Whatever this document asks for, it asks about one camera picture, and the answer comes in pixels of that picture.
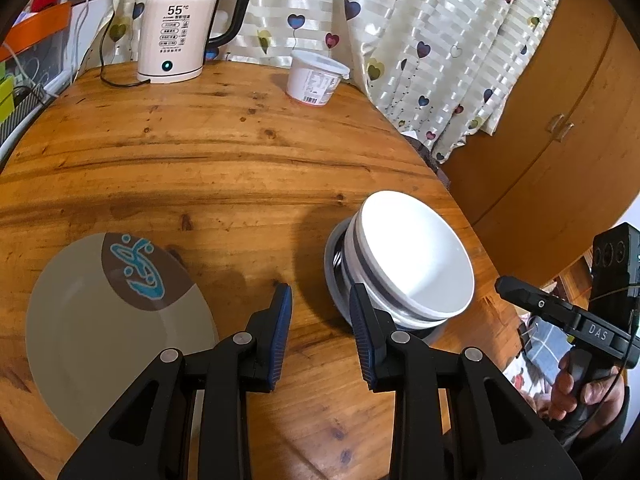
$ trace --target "electric kettle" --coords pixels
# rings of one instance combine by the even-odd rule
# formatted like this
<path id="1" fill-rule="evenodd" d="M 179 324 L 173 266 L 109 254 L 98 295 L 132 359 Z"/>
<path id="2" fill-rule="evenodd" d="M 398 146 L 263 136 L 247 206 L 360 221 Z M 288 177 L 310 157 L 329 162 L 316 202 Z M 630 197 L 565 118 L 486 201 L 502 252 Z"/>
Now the electric kettle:
<path id="1" fill-rule="evenodd" d="M 138 47 L 138 80 L 185 81 L 202 73 L 204 50 L 236 37 L 249 0 L 237 0 L 229 29 L 209 39 L 218 0 L 147 0 Z"/>

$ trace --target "white bowl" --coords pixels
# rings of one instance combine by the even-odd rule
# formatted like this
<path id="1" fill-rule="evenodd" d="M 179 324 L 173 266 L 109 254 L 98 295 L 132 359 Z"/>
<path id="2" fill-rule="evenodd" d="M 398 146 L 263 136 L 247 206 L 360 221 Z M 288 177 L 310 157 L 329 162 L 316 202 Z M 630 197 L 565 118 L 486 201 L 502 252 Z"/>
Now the white bowl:
<path id="1" fill-rule="evenodd" d="M 353 247 L 353 231 L 355 217 L 351 220 L 347 231 L 344 235 L 344 244 L 342 248 L 342 277 L 347 286 L 351 287 L 351 280 L 355 283 L 363 283 L 367 289 L 369 299 L 374 308 L 385 310 L 393 318 L 396 325 L 402 326 L 409 330 L 423 330 L 425 328 L 434 328 L 446 320 L 423 319 L 416 316 L 413 312 L 406 311 L 398 305 L 384 299 L 383 295 L 377 289 L 376 285 L 369 279 L 366 272 L 360 264 L 355 249 Z"/>
<path id="2" fill-rule="evenodd" d="M 354 218 L 366 263 L 402 306 L 428 319 L 464 312 L 474 294 L 471 260 L 433 209 L 404 193 L 379 191 Z"/>

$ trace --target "white striped curtain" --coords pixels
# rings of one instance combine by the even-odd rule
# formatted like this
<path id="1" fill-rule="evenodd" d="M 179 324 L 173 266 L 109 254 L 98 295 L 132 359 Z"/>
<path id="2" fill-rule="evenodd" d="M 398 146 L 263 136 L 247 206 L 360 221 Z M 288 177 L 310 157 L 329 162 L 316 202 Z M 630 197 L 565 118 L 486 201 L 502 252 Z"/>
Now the white striped curtain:
<path id="1" fill-rule="evenodd" d="M 114 0 L 107 59 L 137 59 L 145 1 Z M 557 3 L 251 0 L 240 34 L 207 56 L 283 67 L 295 48 L 331 56 L 400 132 L 443 161 L 481 127 L 493 132 Z M 221 18 L 233 4 L 221 0 L 214 30 L 226 28 Z M 85 65 L 96 61 L 94 52 Z"/>

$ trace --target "metal pivot screw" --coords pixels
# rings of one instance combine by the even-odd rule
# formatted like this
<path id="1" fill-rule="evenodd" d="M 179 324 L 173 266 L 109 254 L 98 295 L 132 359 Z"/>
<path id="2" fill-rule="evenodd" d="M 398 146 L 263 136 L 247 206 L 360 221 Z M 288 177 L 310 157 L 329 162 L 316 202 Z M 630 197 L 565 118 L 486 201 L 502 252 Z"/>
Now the metal pivot screw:
<path id="1" fill-rule="evenodd" d="M 465 350 L 465 357 L 470 361 L 477 363 L 480 359 L 482 359 L 482 351 L 478 348 L 467 348 Z"/>
<path id="2" fill-rule="evenodd" d="M 162 350 L 160 360 L 163 363 L 173 363 L 178 358 L 178 351 L 175 348 L 167 348 Z"/>
<path id="3" fill-rule="evenodd" d="M 396 330 L 391 335 L 391 341 L 395 341 L 396 343 L 404 344 L 408 343 L 411 336 L 408 335 L 407 332 L 403 332 L 402 330 Z"/>
<path id="4" fill-rule="evenodd" d="M 246 345 L 251 342 L 251 339 L 253 339 L 253 337 L 248 332 L 238 332 L 234 336 L 234 343 L 237 345 Z"/>

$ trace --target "sleeve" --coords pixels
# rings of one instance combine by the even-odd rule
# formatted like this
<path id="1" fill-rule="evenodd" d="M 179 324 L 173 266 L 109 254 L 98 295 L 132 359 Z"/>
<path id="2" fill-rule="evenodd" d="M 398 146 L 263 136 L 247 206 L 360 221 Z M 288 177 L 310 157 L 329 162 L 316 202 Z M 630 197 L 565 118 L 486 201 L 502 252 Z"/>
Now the sleeve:
<path id="1" fill-rule="evenodd" d="M 622 443 L 629 407 L 629 388 L 625 388 L 625 403 L 615 420 L 589 438 L 576 439 L 569 449 L 569 456 L 578 466 L 583 480 L 596 478 L 600 469 L 609 461 Z"/>

